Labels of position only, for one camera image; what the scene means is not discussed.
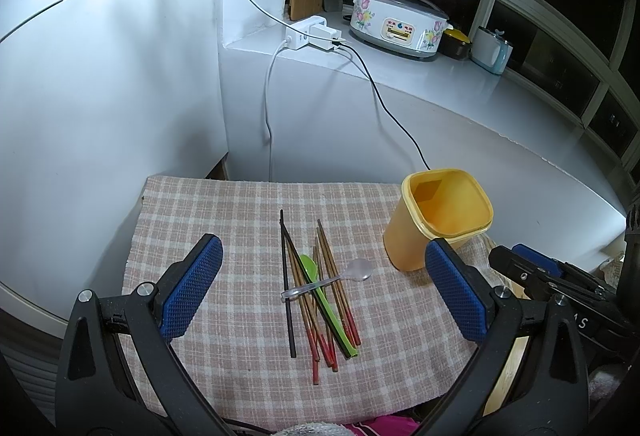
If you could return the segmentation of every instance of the metal screw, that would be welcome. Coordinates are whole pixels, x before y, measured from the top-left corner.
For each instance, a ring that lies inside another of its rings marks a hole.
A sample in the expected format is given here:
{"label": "metal screw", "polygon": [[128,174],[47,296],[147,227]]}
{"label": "metal screw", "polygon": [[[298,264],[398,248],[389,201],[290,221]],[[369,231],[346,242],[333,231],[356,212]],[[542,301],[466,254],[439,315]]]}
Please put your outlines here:
{"label": "metal screw", "polygon": [[151,282],[143,282],[138,289],[136,290],[138,295],[142,295],[146,297],[147,295],[151,295],[154,291],[154,285]]}
{"label": "metal screw", "polygon": [[558,306],[566,306],[567,304],[569,304],[569,301],[567,300],[566,296],[562,295],[561,293],[556,293],[554,295],[554,301]]}
{"label": "metal screw", "polygon": [[78,295],[78,300],[80,302],[89,302],[89,299],[93,296],[94,294],[92,293],[91,290],[82,290]]}
{"label": "metal screw", "polygon": [[508,299],[511,297],[511,290],[507,286],[496,286],[494,292],[501,299]]}

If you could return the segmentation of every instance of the plastic spoon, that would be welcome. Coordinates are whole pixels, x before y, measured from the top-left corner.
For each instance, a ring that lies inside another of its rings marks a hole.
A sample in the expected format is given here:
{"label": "plastic spoon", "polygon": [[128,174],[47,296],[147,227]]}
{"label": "plastic spoon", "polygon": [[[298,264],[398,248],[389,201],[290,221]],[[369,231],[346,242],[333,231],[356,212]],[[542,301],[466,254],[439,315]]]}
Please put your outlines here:
{"label": "plastic spoon", "polygon": [[338,279],[346,279],[350,281],[365,281],[369,277],[371,277],[372,273],[373,264],[369,260],[354,259],[347,265],[347,268],[345,268],[344,272],[340,273],[340,275],[336,275],[335,277],[331,277],[329,279],[312,282],[311,284],[305,284],[304,286],[298,286],[297,288],[291,288],[287,291],[282,292],[282,302],[285,302],[285,299],[294,299],[299,295],[307,293],[316,288],[328,286]]}

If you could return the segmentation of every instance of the yellow container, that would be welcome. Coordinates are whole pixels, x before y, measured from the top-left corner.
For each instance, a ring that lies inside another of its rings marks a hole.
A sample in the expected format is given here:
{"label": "yellow container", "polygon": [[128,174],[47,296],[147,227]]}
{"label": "yellow container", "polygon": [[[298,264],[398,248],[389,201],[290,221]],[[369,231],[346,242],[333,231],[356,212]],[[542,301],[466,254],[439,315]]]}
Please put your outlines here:
{"label": "yellow container", "polygon": [[402,196],[386,225],[386,253],[400,271],[424,268],[427,243],[437,237],[453,248],[487,231],[494,209],[480,184],[459,169],[418,172],[404,178]]}

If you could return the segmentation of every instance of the table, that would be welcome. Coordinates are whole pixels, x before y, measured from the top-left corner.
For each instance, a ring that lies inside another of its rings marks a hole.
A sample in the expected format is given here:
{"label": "table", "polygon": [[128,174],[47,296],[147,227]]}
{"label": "table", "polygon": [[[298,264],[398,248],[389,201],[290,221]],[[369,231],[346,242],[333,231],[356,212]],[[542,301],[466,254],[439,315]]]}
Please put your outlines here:
{"label": "table", "polygon": [[[401,273],[390,264],[382,233],[399,196],[399,185],[378,183],[149,178],[122,292],[156,281],[203,233],[214,233],[223,243],[222,268],[172,346],[221,416],[279,430],[306,421],[359,421],[426,402],[449,389],[476,346],[462,338],[424,270]],[[321,363],[320,386],[311,383],[296,305],[298,358],[289,357],[279,296],[281,208],[300,253],[311,253],[321,219],[338,268],[356,257],[375,267],[364,283],[344,283],[360,354],[345,362],[338,352],[337,373]],[[483,235],[458,252],[497,285],[504,281],[488,267],[491,247]],[[130,338],[122,342],[145,403],[163,413]]]}

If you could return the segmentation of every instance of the black cable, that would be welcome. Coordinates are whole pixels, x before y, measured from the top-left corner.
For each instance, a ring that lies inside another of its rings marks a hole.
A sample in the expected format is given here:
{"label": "black cable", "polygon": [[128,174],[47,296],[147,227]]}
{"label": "black cable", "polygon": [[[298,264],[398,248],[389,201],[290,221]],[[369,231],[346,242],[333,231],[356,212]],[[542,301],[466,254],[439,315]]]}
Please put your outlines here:
{"label": "black cable", "polygon": [[404,131],[404,133],[407,136],[409,136],[409,138],[411,138],[411,141],[414,142],[415,148],[418,149],[418,153],[420,154],[420,158],[422,158],[422,163],[424,163],[424,166],[427,167],[428,171],[430,171],[431,167],[425,161],[424,156],[422,155],[422,150],[420,150],[420,146],[418,145],[418,142],[414,139],[413,136],[411,136],[411,134],[409,134],[409,131],[402,126],[402,124],[396,119],[396,117],[389,112],[389,109],[386,108],[385,103],[382,101],[382,96],[380,96],[380,91],[378,90],[378,87],[376,86],[376,82],[374,82],[373,78],[371,78],[371,74],[369,73],[369,69],[367,69],[367,64],[364,63],[364,60],[362,59],[362,57],[351,46],[348,46],[347,44],[345,44],[343,42],[336,42],[336,44],[338,44],[341,48],[345,48],[347,50],[351,50],[356,54],[357,58],[360,60],[360,63],[362,64],[362,67],[364,67],[364,70],[367,73],[367,76],[369,77],[369,82],[371,82],[371,86],[373,87],[373,90],[376,92],[376,96],[378,96],[378,101],[380,102],[380,105],[382,105],[382,108],[391,117],[391,119],[396,122],[396,125],[398,125],[398,127],[400,129],[402,129]]}
{"label": "black cable", "polygon": [[273,431],[268,429],[263,429],[262,427],[251,425],[250,423],[245,423],[243,421],[232,420],[231,418],[223,418],[222,421],[227,425],[235,425],[236,427],[249,429],[250,431],[259,432],[260,434],[275,434]]}

